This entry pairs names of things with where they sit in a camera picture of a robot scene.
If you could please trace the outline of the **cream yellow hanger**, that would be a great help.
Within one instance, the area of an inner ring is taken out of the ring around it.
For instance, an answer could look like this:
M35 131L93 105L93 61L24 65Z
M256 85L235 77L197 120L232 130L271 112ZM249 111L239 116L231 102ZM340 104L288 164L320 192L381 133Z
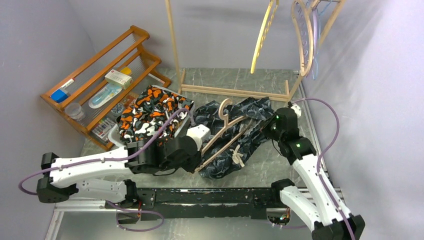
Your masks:
M261 49L263 48L264 41L269 32L269 28L272 25L273 19L275 17L275 13L279 7L279 2L280 2L279 0L270 0L268 3L267 9L265 11L265 14L259 29L257 41L256 41L254 52L253 52L253 57L252 57L251 67L250 67L251 74L255 73L256 65L261 53Z

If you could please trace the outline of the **light blue wire hanger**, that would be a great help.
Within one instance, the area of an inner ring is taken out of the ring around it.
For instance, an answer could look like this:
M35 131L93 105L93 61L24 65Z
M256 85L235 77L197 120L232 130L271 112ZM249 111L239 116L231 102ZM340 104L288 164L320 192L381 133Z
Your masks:
M315 81L318 78L319 75L319 40L321 38L321 15L325 13L327 8L331 3L334 2L334 0L327 0L327 4L324 6L322 10L319 10L318 7L315 7L312 9L312 26L313 26L313 47L314 47L314 54L313 54L313 62L312 62L312 79Z

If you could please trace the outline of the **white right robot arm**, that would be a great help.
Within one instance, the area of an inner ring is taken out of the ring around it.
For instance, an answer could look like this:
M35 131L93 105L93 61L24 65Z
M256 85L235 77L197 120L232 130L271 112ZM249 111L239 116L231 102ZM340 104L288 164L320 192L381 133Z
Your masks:
M324 171L312 142L300 134L300 112L281 107L267 119L261 132L287 159L306 185L312 200L305 197L298 187L283 179L272 183L270 202L275 207L286 205L303 221L314 240L358 240L365 229L361 215L353 215L339 197Z

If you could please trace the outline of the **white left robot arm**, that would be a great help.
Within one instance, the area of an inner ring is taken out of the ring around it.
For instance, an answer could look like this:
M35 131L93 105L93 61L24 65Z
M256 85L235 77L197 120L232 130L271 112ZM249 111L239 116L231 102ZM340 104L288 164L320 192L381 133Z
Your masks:
M167 142L155 140L145 147L143 141L83 157L62 158L53 152L41 160L43 176L37 182L36 195L41 203L60 203L70 196L104 199L134 207L139 200L136 184L130 180L110 182L103 177L118 174L148 174L184 169L193 173L202 160L203 141L182 136Z

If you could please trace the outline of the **dark patterned shorts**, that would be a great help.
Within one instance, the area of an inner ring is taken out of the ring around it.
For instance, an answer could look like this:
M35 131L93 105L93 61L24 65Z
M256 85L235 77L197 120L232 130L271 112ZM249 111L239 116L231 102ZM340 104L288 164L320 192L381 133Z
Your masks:
M194 120L197 125L205 125L210 129L210 136L203 142L203 148L223 128L224 121L219 118L218 109L222 102L216 100L198 107L194 112ZM206 153L202 156L202 162L210 158L215 152L227 144L241 128L252 119L248 130L233 142L228 149L218 155L215 160L199 171L199 175L206 179L222 179L225 176L244 168L249 158L268 141L269 138L260 132L260 123L274 115L271 101L268 97L248 97L238 103L232 103L224 108L224 113L229 115L229 121L244 116L248 117L228 129Z

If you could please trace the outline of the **light wooden hanger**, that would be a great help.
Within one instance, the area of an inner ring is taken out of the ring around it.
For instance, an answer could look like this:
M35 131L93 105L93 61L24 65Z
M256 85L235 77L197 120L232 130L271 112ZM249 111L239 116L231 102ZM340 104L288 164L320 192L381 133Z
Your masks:
M224 109L226 106L232 104L233 101L230 98L226 98L224 99L219 108L218 108L218 116L221 120L223 120L223 127L221 130L219 130L214 137L202 148L201 150L201 156L203 157L204 154L207 152L207 150L209 150L211 148L211 146L213 145L213 143L215 143L228 129L230 129L231 127L233 127L234 125L236 125L239 122L242 122L246 119L248 119L247 116L240 116L237 117L236 119L229 121L229 115L227 113L224 113ZM252 119L249 120L249 122L244 126L244 128L241 128L241 130L239 131L238 134L236 134L228 143L226 143L222 148L220 148L217 152L215 152L211 157L209 157L206 161L204 161L203 163L201 163L195 170L194 172L197 173L200 170L202 170L203 168L205 168L209 163L211 163L213 160L216 159L217 156L219 156L221 153L223 153L226 149L228 149L232 143L234 143L238 138L240 138L247 130L248 128L252 125Z

